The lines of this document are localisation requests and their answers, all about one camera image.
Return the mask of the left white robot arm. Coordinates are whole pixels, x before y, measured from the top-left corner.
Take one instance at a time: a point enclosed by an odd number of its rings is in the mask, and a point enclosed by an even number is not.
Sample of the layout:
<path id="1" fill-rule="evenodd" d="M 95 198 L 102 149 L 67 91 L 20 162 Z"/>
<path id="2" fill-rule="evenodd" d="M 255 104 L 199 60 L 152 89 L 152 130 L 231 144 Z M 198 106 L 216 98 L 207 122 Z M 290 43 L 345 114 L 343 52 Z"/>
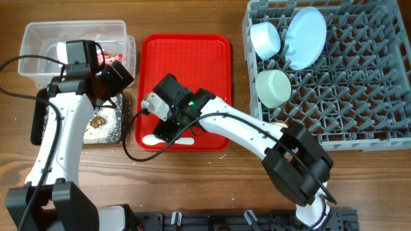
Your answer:
<path id="1" fill-rule="evenodd" d="M 52 78 L 37 103 L 48 108 L 36 162 L 22 187 L 6 195 L 19 230 L 133 230 L 128 205 L 97 208 L 78 186 L 85 130 L 98 101 L 122 93 L 134 77 L 115 61 L 100 62 L 101 46 L 92 40 L 66 43 L 67 63 Z"/>

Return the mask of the light blue bowl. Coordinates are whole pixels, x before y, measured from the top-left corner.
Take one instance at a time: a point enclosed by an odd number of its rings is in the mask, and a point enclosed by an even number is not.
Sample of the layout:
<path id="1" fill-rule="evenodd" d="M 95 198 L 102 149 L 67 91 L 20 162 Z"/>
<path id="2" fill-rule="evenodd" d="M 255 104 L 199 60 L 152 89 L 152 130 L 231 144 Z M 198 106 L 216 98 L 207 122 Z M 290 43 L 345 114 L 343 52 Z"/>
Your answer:
<path id="1" fill-rule="evenodd" d="M 268 60 L 280 51 L 281 40 L 278 31 L 270 22 L 252 25 L 250 37 L 256 54 L 262 60 Z"/>

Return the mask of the green bowl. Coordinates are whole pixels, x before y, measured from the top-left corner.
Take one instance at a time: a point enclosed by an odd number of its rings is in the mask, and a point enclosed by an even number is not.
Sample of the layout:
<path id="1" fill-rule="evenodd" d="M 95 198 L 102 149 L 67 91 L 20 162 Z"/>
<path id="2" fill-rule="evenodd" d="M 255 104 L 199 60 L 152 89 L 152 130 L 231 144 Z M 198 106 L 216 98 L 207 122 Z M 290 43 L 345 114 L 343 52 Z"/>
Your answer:
<path id="1" fill-rule="evenodd" d="M 287 102 L 291 90 L 287 75 L 280 70 L 262 71 L 256 77 L 258 98 L 267 108 L 277 108 Z"/>

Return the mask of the brown food scrap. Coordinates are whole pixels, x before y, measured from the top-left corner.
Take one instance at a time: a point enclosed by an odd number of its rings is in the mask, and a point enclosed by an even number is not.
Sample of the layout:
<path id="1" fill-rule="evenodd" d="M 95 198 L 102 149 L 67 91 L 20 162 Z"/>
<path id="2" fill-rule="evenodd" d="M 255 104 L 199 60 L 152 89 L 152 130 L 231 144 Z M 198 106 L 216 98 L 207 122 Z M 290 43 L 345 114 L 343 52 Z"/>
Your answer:
<path id="1" fill-rule="evenodd" d="M 93 119 L 91 119 L 89 125 L 93 128 L 99 128 L 102 125 L 106 124 L 106 120 L 101 117 L 101 116 L 96 116 Z"/>

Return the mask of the yellow plastic cup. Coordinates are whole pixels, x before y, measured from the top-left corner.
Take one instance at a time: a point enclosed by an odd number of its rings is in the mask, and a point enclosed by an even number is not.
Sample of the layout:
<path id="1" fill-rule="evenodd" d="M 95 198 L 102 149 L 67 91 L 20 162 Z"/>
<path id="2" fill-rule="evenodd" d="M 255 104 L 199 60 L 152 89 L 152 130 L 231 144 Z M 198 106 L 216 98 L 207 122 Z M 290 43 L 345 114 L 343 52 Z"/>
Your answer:
<path id="1" fill-rule="evenodd" d="M 272 124 L 278 125 L 278 126 L 282 126 L 282 127 L 284 127 L 284 128 L 287 128 L 287 127 L 288 127 L 288 125 L 286 125 L 285 123 L 282 123 L 282 122 L 272 122 Z"/>

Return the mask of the light blue round plate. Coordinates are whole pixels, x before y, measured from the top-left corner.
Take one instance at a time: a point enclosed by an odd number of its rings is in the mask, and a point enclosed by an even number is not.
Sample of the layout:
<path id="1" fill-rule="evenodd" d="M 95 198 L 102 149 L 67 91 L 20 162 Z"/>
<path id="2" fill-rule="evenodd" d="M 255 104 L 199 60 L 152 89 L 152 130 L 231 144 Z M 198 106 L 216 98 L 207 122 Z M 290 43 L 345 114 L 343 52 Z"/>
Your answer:
<path id="1" fill-rule="evenodd" d="M 314 7 L 303 8 L 291 21 L 285 38 L 285 60 L 296 71 L 312 65 L 325 46 L 327 26 L 324 16 Z"/>

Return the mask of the white plastic spoon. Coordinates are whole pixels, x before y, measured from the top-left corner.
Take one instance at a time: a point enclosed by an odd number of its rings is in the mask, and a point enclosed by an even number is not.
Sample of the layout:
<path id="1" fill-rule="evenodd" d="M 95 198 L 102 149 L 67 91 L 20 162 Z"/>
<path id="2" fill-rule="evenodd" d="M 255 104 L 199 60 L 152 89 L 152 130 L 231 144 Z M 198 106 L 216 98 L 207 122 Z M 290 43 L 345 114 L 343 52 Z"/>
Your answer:
<path id="1" fill-rule="evenodd" d="M 142 139 L 142 142 L 145 145 L 154 146 L 160 143 L 165 143 L 165 141 L 158 139 L 154 134 L 145 135 Z M 193 145 L 194 138 L 191 137 L 182 137 L 175 141 L 175 144 L 182 144 L 182 145 Z"/>

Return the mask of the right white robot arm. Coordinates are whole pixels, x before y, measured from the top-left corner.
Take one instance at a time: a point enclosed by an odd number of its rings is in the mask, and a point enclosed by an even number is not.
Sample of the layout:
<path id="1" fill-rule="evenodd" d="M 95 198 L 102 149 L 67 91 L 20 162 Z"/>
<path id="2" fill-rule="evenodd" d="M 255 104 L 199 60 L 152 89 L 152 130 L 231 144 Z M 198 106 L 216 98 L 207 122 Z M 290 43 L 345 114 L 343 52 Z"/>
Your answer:
<path id="1" fill-rule="evenodd" d="M 260 121 L 212 92 L 192 92 L 167 74 L 146 97 L 159 123 L 154 135 L 171 146 L 192 127 L 239 144 L 261 159 L 275 188 L 296 204 L 296 218 L 307 230 L 320 230 L 335 199 L 326 189 L 333 161 L 302 124 L 289 127 Z"/>

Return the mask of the white rice grains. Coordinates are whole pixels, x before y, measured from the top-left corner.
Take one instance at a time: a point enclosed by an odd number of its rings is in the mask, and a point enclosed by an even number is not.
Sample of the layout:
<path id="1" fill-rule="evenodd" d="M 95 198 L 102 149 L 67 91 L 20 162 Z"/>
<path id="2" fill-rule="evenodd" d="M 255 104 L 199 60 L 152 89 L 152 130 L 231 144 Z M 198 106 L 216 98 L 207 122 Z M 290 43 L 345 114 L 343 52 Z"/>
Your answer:
<path id="1" fill-rule="evenodd" d="M 85 95 L 60 93 L 49 99 L 58 112 L 49 110 L 44 136 L 52 137 L 56 126 L 57 114 L 61 117 L 59 143 L 70 148 L 86 144 L 114 144 L 121 139 L 123 96 L 118 94 L 112 100 L 116 108 L 108 108 L 104 103 L 101 108 L 94 108 Z"/>

